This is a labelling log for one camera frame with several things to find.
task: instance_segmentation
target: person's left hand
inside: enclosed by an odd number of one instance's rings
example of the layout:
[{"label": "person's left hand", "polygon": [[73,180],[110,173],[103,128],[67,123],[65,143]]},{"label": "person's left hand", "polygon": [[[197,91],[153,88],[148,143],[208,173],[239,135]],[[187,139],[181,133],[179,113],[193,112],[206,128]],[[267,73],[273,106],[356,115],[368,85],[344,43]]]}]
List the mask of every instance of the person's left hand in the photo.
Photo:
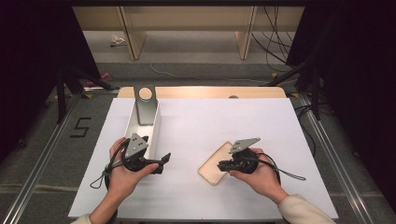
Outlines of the person's left hand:
[{"label": "person's left hand", "polygon": [[[123,141],[125,141],[125,137],[120,138],[114,143],[110,149],[110,158]],[[121,152],[119,151],[115,161],[120,159]],[[157,163],[150,164],[138,172],[132,172],[123,165],[115,167],[110,174],[110,185],[107,192],[113,195],[113,197],[124,200],[134,192],[134,188],[143,177],[151,174],[157,168]]]}]

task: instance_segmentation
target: tan cloth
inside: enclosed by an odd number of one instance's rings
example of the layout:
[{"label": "tan cloth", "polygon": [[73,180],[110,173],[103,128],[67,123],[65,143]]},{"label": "tan cloth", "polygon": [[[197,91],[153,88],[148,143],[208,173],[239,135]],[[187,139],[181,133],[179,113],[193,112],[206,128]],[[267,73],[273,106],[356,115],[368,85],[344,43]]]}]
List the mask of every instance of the tan cloth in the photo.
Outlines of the tan cloth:
[{"label": "tan cloth", "polygon": [[320,209],[309,203],[301,195],[290,195],[284,199],[278,206],[280,214],[289,223],[292,224],[327,224],[335,223]]}]

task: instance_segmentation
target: white table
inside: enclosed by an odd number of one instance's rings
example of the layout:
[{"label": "white table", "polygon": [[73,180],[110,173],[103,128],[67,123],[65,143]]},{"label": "white table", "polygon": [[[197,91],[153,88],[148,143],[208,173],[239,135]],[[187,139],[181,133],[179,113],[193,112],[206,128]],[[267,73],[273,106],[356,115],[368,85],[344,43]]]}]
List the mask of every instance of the white table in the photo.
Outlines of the white table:
[{"label": "white table", "polygon": [[[70,217],[90,213],[106,187],[90,184],[108,163],[108,150],[120,138],[134,104],[114,99],[92,159],[70,210]],[[276,205],[229,175],[209,185],[197,170],[224,142],[260,137],[261,147],[280,169],[305,181],[281,175],[290,194],[301,194],[331,218],[338,218],[323,184],[290,100],[160,99],[162,124],[157,158],[168,152],[162,175],[149,175],[119,208],[119,218],[146,221],[274,221],[282,219]]]}]

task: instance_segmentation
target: sleeve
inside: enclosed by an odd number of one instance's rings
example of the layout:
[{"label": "sleeve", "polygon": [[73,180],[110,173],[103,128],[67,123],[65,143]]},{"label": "sleeve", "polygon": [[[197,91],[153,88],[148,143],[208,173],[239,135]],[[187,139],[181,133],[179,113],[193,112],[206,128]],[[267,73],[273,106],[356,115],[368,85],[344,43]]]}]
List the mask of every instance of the sleeve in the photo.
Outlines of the sleeve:
[{"label": "sleeve", "polygon": [[284,199],[278,206],[280,214],[289,223],[335,223],[324,212],[309,203],[301,195],[290,195]]},{"label": "sleeve", "polygon": [[79,217],[76,221],[72,222],[71,224],[91,224],[90,214],[85,214]]}]

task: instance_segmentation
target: hand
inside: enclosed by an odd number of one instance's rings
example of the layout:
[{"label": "hand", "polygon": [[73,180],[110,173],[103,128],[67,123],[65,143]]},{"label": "hand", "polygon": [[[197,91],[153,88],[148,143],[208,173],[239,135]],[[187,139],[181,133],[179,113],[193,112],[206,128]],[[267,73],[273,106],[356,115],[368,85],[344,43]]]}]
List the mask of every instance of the hand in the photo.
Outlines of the hand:
[{"label": "hand", "polygon": [[[261,148],[252,148],[251,150],[256,154],[263,153]],[[260,155],[259,160],[270,162],[268,158],[264,155]],[[280,186],[279,182],[276,179],[276,175],[271,167],[263,163],[259,162],[257,169],[250,175],[235,170],[231,170],[230,175],[234,176],[237,179],[245,181],[257,193],[268,197],[276,204],[279,204],[286,197],[289,196],[289,194]]]},{"label": "hand", "polygon": [[[125,137],[117,140],[110,149],[110,158],[113,156],[120,144],[125,141]],[[121,153],[117,153],[116,159],[121,158]],[[107,223],[123,200],[134,192],[137,183],[146,175],[151,174],[158,168],[158,164],[150,164],[138,172],[132,172],[125,166],[113,168],[110,174],[110,185],[105,198],[90,214],[92,224]]]}]

